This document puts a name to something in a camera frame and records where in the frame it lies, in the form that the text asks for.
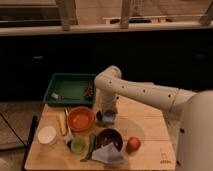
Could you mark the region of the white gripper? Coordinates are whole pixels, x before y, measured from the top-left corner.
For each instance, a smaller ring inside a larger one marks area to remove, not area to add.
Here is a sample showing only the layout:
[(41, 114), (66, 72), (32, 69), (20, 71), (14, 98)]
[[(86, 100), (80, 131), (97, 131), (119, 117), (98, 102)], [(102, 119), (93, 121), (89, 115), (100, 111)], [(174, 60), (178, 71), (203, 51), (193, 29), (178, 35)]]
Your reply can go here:
[(113, 111), (117, 113), (117, 99), (115, 96), (102, 96), (100, 98), (101, 111), (105, 113), (106, 111)]

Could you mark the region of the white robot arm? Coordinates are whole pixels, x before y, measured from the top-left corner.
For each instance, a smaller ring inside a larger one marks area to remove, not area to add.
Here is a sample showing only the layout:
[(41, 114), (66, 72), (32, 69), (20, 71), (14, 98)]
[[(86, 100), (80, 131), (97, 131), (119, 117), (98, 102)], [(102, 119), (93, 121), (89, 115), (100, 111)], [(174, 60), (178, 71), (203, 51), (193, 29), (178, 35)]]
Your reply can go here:
[(181, 116), (176, 171), (213, 171), (213, 90), (194, 92), (180, 88), (132, 82), (109, 66), (94, 80), (100, 90), (101, 109), (116, 110), (116, 95)]

